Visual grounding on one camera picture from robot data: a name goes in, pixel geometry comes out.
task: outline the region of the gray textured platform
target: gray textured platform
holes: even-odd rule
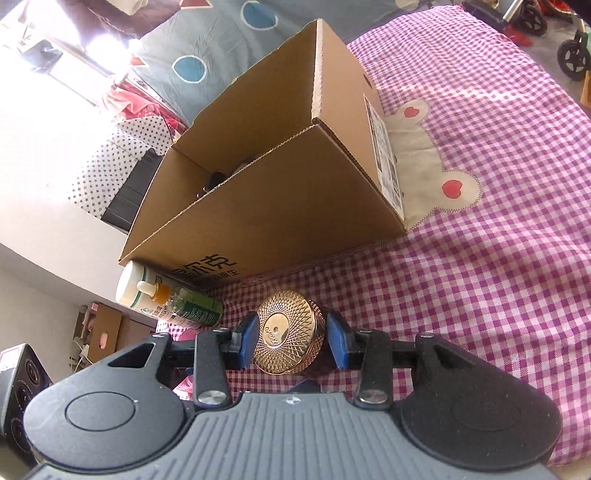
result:
[[[29,478],[74,480],[44,465]],[[342,394],[246,393],[230,410],[203,413],[185,438],[148,465],[93,480],[556,480],[541,465],[478,473],[439,462],[413,446],[390,417]]]

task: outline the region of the gold round container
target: gold round container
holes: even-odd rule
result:
[[[316,359],[324,341],[324,317],[300,293],[283,290],[259,307],[254,361],[271,375],[298,374]]]

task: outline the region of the metal screw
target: metal screw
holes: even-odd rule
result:
[[[219,390],[206,390],[197,397],[197,401],[204,405],[220,405],[226,401],[228,396]]]
[[[383,390],[368,388],[367,390],[359,392],[359,399],[363,403],[379,405],[381,403],[384,403],[388,399],[388,394]]]

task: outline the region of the blue circle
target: blue circle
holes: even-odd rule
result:
[[[277,26],[278,18],[271,9],[249,0],[242,6],[244,23],[255,30],[270,30]]]
[[[177,58],[173,70],[181,80],[188,83],[199,83],[207,75],[205,62],[194,55]]]

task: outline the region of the white bottle cap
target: white bottle cap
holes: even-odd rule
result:
[[[140,280],[138,282],[138,290],[141,293],[145,293],[146,295],[150,295],[150,297],[153,297],[154,295],[156,295],[156,289],[158,287],[156,285],[154,285],[153,283],[149,283],[143,280]]]
[[[121,278],[117,285],[115,301],[129,308],[134,308],[139,302],[141,293],[138,291],[138,282],[147,278],[147,269],[142,264],[130,260],[121,272]]]

